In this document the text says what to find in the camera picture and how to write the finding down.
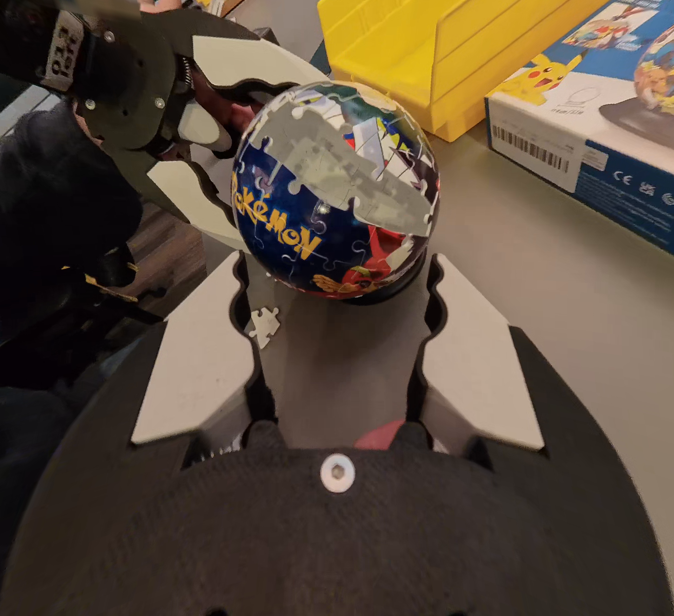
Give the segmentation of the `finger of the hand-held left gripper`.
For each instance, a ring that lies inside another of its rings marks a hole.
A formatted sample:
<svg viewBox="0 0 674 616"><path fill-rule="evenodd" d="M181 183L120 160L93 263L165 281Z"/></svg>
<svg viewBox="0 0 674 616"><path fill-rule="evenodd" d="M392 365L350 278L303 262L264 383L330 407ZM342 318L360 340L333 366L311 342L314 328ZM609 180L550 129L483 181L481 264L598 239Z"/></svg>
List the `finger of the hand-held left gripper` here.
<svg viewBox="0 0 674 616"><path fill-rule="evenodd" d="M206 171L192 161L164 160L148 178L193 228L226 246L250 253L234 221L229 194L221 194Z"/></svg>
<svg viewBox="0 0 674 616"><path fill-rule="evenodd" d="M233 103L275 103L331 86L299 56L265 39L192 37L193 88L198 97Z"/></svg>

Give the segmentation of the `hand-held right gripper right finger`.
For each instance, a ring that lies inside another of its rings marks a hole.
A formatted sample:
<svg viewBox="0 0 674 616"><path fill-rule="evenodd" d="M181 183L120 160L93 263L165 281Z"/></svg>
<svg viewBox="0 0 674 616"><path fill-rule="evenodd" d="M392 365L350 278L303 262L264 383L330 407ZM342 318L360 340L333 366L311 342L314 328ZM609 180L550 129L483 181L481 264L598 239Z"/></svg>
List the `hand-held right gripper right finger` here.
<svg viewBox="0 0 674 616"><path fill-rule="evenodd" d="M442 452L488 439L544 448L508 320L445 255L431 259L420 344L407 387L407 420L425 426Z"/></svg>

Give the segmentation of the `plain white puzzle piece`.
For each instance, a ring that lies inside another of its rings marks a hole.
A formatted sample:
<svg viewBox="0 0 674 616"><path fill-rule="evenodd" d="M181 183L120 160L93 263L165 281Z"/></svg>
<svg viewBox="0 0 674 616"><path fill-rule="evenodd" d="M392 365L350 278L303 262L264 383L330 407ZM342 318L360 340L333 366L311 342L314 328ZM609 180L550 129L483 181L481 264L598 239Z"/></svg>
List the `plain white puzzle piece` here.
<svg viewBox="0 0 674 616"><path fill-rule="evenodd" d="M280 328L280 309L278 307L262 307L251 311L250 325L247 334L257 345L264 350Z"/></svg>

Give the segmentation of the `yellow plastic bin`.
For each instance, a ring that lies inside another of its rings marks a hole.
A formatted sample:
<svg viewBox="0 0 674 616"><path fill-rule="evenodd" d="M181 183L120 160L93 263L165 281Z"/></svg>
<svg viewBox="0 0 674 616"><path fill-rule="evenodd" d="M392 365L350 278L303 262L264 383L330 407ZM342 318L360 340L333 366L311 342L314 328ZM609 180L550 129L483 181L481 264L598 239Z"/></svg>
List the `yellow plastic bin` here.
<svg viewBox="0 0 674 616"><path fill-rule="evenodd" d="M447 142L484 119L484 97L608 0L320 0L336 79L399 102Z"/></svg>

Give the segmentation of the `person's right hand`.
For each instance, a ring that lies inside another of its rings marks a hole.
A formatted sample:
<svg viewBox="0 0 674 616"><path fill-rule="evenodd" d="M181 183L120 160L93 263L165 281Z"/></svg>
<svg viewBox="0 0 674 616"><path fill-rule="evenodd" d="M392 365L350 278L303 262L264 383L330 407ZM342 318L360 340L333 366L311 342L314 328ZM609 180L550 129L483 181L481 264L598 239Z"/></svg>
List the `person's right hand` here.
<svg viewBox="0 0 674 616"><path fill-rule="evenodd" d="M404 423L405 420L401 419L379 426L358 438L353 447L365 451L388 450Z"/></svg>

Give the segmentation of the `blue puzzle box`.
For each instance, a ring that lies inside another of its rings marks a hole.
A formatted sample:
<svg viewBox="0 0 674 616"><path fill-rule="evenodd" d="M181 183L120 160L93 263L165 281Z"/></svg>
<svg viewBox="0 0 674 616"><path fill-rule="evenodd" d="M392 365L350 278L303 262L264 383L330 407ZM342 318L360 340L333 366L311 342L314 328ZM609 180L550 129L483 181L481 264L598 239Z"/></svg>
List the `blue puzzle box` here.
<svg viewBox="0 0 674 616"><path fill-rule="evenodd" d="M673 254L673 0L609 0L484 105L494 152Z"/></svg>

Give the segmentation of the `colourful puzzle ball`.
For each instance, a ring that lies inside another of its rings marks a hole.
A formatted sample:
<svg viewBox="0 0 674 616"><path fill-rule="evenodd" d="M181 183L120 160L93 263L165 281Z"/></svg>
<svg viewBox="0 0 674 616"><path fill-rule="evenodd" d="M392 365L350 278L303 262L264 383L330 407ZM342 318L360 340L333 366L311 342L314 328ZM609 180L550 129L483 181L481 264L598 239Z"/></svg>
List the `colourful puzzle ball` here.
<svg viewBox="0 0 674 616"><path fill-rule="evenodd" d="M429 246L440 189L429 140L403 106L331 81L259 111L233 161L231 204L251 255L302 292L314 274L339 280L368 262L403 271Z"/></svg>

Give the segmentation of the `black ball stand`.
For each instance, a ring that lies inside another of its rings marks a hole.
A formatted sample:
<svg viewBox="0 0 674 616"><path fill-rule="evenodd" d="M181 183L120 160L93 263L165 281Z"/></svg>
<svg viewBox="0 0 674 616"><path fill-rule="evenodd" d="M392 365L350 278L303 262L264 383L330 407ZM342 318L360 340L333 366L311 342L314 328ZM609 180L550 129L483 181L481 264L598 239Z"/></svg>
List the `black ball stand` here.
<svg viewBox="0 0 674 616"><path fill-rule="evenodd" d="M300 291L335 303L355 307L374 306L391 300L409 288L421 274L426 259L427 251L424 250L400 272L384 269L383 263L377 265L368 262L348 268L339 280L327 274L314 274L309 280L311 288L302 288Z"/></svg>

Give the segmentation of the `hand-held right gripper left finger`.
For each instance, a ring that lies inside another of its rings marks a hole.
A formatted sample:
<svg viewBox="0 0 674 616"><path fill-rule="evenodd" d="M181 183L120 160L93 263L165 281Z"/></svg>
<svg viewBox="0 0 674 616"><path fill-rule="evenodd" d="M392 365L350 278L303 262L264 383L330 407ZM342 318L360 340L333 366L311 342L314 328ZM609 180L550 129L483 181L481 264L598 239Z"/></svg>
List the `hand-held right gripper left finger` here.
<svg viewBox="0 0 674 616"><path fill-rule="evenodd" d="M276 421L251 318L243 251L234 251L164 321L131 434L134 445L195 435L229 446L259 420Z"/></svg>

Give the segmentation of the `person's left hand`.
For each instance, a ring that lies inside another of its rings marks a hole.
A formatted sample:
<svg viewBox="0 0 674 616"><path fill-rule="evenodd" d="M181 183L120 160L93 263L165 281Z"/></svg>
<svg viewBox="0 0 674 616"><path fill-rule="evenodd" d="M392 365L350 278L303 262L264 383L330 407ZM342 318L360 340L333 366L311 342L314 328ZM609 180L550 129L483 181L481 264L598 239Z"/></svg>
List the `person's left hand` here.
<svg viewBox="0 0 674 616"><path fill-rule="evenodd" d="M196 102L223 127L232 140L246 131L263 107L256 101L241 105L224 98L196 68L191 69L191 77Z"/></svg>

